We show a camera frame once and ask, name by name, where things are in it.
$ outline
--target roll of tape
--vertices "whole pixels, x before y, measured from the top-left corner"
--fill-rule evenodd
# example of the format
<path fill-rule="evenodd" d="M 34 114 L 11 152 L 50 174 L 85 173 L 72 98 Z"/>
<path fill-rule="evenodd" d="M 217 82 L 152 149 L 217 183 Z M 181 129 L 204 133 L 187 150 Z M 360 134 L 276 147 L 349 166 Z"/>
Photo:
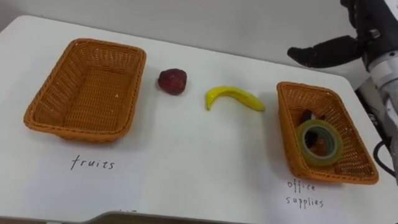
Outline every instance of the roll of tape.
<path fill-rule="evenodd" d="M 309 132 L 317 133 L 318 138 L 323 139 L 326 147 L 324 155 L 317 155 L 307 147 L 305 135 Z M 297 128 L 297 139 L 303 158 L 311 166 L 332 165 L 343 154 L 343 139 L 337 129 L 326 121 L 311 119 L 302 123 Z"/>

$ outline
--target white wall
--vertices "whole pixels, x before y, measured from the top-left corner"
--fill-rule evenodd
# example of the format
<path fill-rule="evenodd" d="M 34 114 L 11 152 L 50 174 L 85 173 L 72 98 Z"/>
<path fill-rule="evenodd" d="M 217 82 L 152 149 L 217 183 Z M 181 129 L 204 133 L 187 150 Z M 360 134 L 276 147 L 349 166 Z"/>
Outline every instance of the white wall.
<path fill-rule="evenodd" d="M 295 66 L 290 46 L 354 34 L 340 0 L 0 0 L 0 29 L 21 14 Z M 360 61 L 325 71 L 368 77 Z"/>

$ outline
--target empty basket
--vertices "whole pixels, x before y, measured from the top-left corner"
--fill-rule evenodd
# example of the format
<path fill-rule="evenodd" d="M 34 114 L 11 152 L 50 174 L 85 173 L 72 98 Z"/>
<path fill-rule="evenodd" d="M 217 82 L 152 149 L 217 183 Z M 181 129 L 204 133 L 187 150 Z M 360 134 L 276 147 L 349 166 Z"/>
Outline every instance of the empty basket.
<path fill-rule="evenodd" d="M 303 179 L 375 184 L 378 173 L 340 97 L 326 88 L 282 82 L 277 85 L 279 122 L 290 171 Z M 334 164 L 309 166 L 301 155 L 296 129 L 305 109 L 334 126 L 343 138 L 343 155 Z"/>
<path fill-rule="evenodd" d="M 25 125 L 65 139 L 117 140 L 130 129 L 145 62 L 137 47 L 72 41 L 27 108 Z"/>

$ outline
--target yellow banana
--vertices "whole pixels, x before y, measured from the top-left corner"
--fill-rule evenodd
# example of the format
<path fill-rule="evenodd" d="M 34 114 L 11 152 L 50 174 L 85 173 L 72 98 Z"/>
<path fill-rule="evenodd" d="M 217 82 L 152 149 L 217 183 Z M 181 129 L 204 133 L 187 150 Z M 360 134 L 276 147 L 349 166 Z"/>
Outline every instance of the yellow banana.
<path fill-rule="evenodd" d="M 241 90 L 235 86 L 214 87 L 206 93 L 206 110 L 210 110 L 211 105 L 219 96 L 230 96 L 239 102 L 256 111 L 265 110 L 261 100 L 247 91 Z"/>

